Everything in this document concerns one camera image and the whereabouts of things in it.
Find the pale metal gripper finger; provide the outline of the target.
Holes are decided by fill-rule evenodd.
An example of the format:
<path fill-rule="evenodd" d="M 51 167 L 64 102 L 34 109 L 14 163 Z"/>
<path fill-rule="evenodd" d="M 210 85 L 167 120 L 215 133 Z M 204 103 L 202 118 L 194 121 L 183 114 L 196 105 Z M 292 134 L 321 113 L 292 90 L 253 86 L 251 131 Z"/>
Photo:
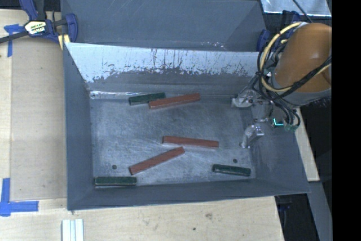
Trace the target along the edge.
<path fill-rule="evenodd" d="M 260 124 L 249 125 L 243 134 L 243 138 L 240 142 L 240 147 L 242 148 L 251 148 L 251 146 L 258 140 L 263 137 L 265 133 L 263 132 Z"/>
<path fill-rule="evenodd" d="M 248 108 L 253 105 L 255 92 L 252 89 L 244 89 L 232 98 L 231 106 L 236 108 Z"/>

